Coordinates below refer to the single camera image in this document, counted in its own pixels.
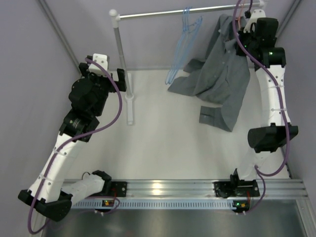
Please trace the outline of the pink wire hanger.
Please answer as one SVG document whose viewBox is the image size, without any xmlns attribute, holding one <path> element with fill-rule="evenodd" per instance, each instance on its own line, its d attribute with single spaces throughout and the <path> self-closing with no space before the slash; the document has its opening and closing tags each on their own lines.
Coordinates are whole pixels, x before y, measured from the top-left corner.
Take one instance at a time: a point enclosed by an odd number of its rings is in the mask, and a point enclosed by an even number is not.
<svg viewBox="0 0 316 237">
<path fill-rule="evenodd" d="M 243 10 L 244 10 L 244 5 L 245 5 L 245 0 L 242 1 L 242 5 L 241 5 L 241 8 L 239 10 L 239 14 L 236 18 L 237 20 L 237 25 L 238 25 L 238 30 L 241 29 L 241 17 L 242 17 L 242 14 L 243 14 Z"/>
</svg>

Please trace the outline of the grey button-up shirt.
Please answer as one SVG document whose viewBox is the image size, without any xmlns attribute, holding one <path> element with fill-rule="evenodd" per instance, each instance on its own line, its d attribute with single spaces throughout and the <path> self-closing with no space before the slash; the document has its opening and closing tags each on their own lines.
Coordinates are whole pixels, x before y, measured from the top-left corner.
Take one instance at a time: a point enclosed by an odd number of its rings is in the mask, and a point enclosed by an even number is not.
<svg viewBox="0 0 316 237">
<path fill-rule="evenodd" d="M 192 59 L 184 67 L 189 73 L 176 78 L 169 92 L 195 96 L 217 104 L 202 106 L 199 122 L 231 132 L 237 122 L 250 81 L 247 58 L 238 56 L 233 17 L 222 14 L 213 31 L 204 59 Z"/>
</svg>

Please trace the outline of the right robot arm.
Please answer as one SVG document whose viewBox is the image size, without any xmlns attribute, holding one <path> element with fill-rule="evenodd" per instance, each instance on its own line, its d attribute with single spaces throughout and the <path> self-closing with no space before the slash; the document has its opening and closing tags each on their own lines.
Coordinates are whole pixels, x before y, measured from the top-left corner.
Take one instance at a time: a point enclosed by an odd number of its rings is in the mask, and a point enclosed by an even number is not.
<svg viewBox="0 0 316 237">
<path fill-rule="evenodd" d="M 262 104 L 261 125 L 249 130 L 247 141 L 250 150 L 234 171 L 243 181 L 256 179 L 267 157 L 288 146 L 298 134 L 298 127 L 291 124 L 287 113 L 284 90 L 286 57 L 284 48 L 275 46 L 277 27 L 278 20 L 267 17 L 249 21 L 240 31 L 233 24 L 237 55 L 246 56 L 254 63 Z"/>
</svg>

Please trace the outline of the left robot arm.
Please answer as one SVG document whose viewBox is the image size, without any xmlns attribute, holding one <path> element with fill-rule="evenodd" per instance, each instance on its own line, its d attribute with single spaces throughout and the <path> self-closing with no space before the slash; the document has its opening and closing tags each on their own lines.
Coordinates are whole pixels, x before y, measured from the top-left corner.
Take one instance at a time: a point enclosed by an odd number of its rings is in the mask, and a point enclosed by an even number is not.
<svg viewBox="0 0 316 237">
<path fill-rule="evenodd" d="M 110 175 L 96 170 L 72 185 L 64 180 L 92 132 L 99 125 L 109 93 L 126 91 L 125 71 L 117 69 L 118 80 L 109 79 L 102 71 L 94 72 L 92 65 L 80 63 L 80 79 L 69 94 L 71 109 L 64 117 L 54 149 L 36 181 L 22 190 L 18 199 L 32 206 L 46 218 L 58 222 L 66 217 L 72 206 L 89 196 L 115 196 L 118 188 Z"/>
</svg>

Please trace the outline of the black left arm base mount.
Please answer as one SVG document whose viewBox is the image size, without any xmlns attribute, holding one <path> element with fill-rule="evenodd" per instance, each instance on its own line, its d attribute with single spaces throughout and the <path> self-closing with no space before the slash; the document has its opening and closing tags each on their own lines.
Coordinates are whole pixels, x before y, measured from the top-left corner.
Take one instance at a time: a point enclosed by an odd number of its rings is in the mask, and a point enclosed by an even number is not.
<svg viewBox="0 0 316 237">
<path fill-rule="evenodd" d="M 127 193 L 127 182 L 125 181 L 112 181 L 108 192 L 111 197 L 124 198 Z"/>
</svg>

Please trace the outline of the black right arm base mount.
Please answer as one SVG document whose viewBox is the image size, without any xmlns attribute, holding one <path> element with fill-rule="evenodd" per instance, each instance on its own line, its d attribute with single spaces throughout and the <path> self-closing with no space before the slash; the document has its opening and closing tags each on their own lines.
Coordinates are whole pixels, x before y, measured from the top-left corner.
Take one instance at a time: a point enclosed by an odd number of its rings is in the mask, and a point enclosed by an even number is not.
<svg viewBox="0 0 316 237">
<path fill-rule="evenodd" d="M 239 184 L 233 184 L 230 181 L 214 182 L 214 191 L 216 197 L 230 198 L 230 197 L 259 197 L 260 191 L 258 184 L 253 181 L 241 181 Z"/>
</svg>

